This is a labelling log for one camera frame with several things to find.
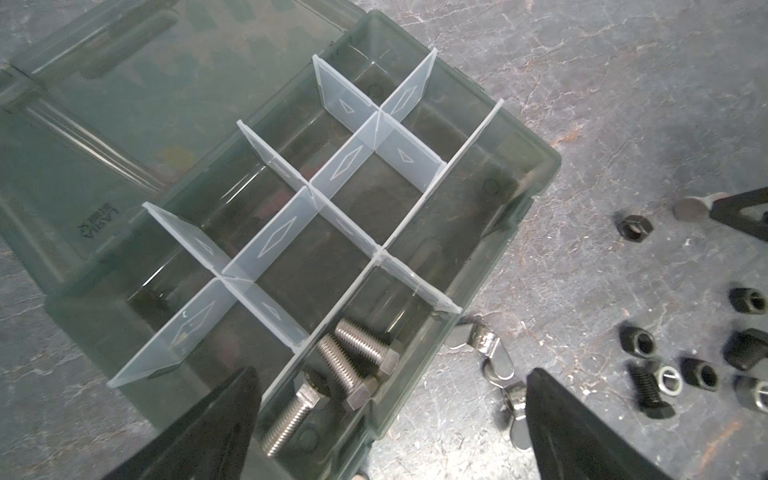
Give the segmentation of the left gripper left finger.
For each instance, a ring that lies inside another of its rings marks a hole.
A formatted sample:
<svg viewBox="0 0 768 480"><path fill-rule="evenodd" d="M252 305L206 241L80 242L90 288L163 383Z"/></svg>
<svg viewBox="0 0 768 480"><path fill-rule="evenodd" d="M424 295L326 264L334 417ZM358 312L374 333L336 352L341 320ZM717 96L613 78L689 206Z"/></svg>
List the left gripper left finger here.
<svg viewBox="0 0 768 480"><path fill-rule="evenodd" d="M243 367L107 479L238 479L261 405L258 374Z"/></svg>

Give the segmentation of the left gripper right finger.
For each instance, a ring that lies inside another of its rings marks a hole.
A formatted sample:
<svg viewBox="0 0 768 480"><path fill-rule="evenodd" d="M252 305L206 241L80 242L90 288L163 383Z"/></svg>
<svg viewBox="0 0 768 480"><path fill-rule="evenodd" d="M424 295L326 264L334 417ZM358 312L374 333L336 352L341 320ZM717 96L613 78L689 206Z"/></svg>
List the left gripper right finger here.
<svg viewBox="0 0 768 480"><path fill-rule="evenodd" d="M526 418L543 479L666 479L542 368L527 376Z"/></svg>

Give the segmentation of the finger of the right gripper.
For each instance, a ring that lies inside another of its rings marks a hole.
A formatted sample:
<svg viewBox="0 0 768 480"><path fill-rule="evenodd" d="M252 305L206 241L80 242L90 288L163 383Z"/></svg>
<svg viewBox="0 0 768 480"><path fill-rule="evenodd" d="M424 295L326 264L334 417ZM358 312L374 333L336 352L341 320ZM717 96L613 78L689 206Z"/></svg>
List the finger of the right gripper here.
<svg viewBox="0 0 768 480"><path fill-rule="evenodd" d="M767 187L728 195L715 200L710 209L709 217L723 225L766 242L767 211L759 218L745 213L752 207L767 207Z"/></svg>

